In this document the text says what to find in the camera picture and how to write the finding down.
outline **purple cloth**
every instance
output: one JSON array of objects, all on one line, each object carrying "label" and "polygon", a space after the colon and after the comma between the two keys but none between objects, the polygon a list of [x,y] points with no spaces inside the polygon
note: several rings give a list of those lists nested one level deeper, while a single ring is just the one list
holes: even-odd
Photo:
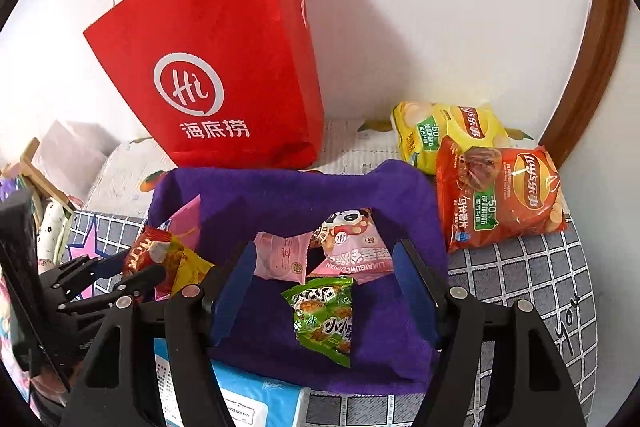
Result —
[{"label": "purple cloth", "polygon": [[[201,194],[198,253],[221,264],[259,231],[291,237],[315,230],[332,212],[373,209],[389,251],[409,237],[427,264],[447,275],[435,191],[412,166],[388,160],[364,176],[185,168],[155,190],[149,222],[159,225]],[[254,276],[226,339],[210,355],[251,373],[334,393],[424,392],[433,350],[415,329],[393,275],[353,287],[351,368],[301,346],[280,293],[292,283]]]}]

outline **hi logo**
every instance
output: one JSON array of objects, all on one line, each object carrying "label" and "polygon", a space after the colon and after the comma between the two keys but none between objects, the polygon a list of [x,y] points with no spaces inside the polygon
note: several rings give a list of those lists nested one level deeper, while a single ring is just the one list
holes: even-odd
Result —
[{"label": "hi logo", "polygon": [[158,60],[154,84],[166,103],[191,116],[216,114],[225,100],[216,71],[188,53],[170,53]]}]

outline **red paper bag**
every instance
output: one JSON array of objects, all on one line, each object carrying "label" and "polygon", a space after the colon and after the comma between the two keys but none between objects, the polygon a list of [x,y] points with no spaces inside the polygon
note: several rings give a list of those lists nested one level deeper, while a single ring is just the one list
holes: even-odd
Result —
[{"label": "red paper bag", "polygon": [[176,165],[298,169],[318,157],[304,0],[123,0],[84,36]]}]

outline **blue tissue package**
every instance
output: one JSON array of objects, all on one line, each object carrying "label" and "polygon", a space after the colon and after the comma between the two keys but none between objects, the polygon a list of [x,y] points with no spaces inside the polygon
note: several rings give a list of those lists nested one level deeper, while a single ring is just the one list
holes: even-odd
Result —
[{"label": "blue tissue package", "polygon": [[[171,379],[166,340],[155,339],[158,388],[168,427],[182,427]],[[258,377],[211,361],[236,427],[303,427],[309,389],[272,378]]]}]

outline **green snack package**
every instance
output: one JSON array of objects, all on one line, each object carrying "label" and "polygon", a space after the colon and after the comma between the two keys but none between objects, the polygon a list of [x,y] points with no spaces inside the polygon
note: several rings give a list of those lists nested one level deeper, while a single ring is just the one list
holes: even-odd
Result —
[{"label": "green snack package", "polygon": [[282,293],[300,344],[345,367],[351,367],[352,285],[351,277],[319,277]]}]

